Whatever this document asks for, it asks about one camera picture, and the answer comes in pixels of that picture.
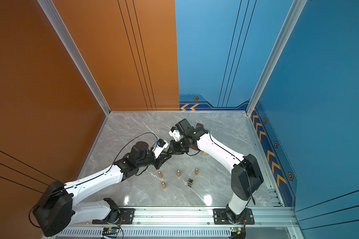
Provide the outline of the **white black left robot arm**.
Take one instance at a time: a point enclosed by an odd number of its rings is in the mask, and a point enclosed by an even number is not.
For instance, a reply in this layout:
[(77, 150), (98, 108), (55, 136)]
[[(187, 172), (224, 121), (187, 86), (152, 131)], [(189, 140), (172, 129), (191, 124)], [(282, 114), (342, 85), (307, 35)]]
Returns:
[(54, 236), (78, 221), (77, 205), (87, 197), (137, 175), (142, 167), (153, 165), (159, 169), (171, 157), (169, 148), (170, 143), (163, 139), (152, 147), (139, 141), (129, 153), (97, 173), (68, 183), (51, 183), (31, 210), (44, 236)]

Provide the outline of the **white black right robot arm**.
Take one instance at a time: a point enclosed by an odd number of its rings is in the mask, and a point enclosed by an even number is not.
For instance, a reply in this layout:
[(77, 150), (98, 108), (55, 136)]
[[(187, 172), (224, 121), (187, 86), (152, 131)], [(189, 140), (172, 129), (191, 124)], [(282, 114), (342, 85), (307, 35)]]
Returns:
[(181, 129), (174, 126), (169, 132), (171, 154), (183, 154), (193, 146), (216, 159), (231, 174), (232, 198), (226, 206), (226, 217), (232, 224), (241, 224), (253, 194), (264, 182), (256, 157), (238, 153), (215, 139), (211, 132), (201, 127)]

